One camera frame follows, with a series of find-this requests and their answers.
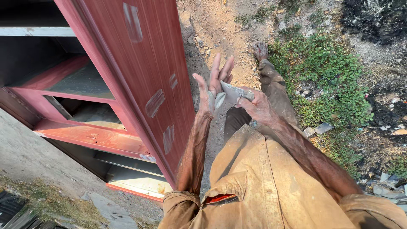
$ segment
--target dirty trousers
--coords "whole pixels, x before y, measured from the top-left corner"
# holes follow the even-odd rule
[[[268,97],[272,108],[279,116],[283,116],[293,127],[298,126],[294,108],[288,99],[285,90],[285,81],[276,72],[274,65],[267,59],[260,61],[258,66],[260,71],[261,91]],[[240,129],[244,124],[249,124],[252,117],[243,108],[231,108],[226,113],[225,130],[223,132],[223,145]]]

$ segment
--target shirt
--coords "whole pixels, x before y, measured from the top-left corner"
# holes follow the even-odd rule
[[[158,228],[407,229],[404,211],[386,199],[352,194],[336,203],[277,141],[248,125],[216,156],[210,185],[202,201],[165,194]]]

